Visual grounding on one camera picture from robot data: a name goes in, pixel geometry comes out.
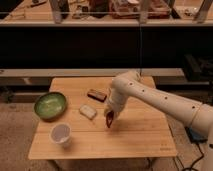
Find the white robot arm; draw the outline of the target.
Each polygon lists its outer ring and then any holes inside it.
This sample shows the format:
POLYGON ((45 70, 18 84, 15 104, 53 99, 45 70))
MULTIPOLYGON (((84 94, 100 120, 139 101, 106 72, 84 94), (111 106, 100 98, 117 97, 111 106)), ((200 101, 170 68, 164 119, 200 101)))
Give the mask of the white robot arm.
POLYGON ((207 146, 201 171, 213 171, 213 106, 150 88, 140 82, 137 71, 128 71, 115 76, 110 84, 104 110, 107 127, 125 108, 129 97, 151 105, 206 137, 207 146))

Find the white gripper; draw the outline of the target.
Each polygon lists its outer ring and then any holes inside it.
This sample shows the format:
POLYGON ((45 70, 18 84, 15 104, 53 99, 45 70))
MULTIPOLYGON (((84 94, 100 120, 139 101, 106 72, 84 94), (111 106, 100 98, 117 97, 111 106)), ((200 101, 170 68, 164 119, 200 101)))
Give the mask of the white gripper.
POLYGON ((113 111, 113 120, 119 118, 121 111, 125 108, 128 96, 118 92, 115 89, 109 91, 109 96, 106 101, 104 114, 113 111))

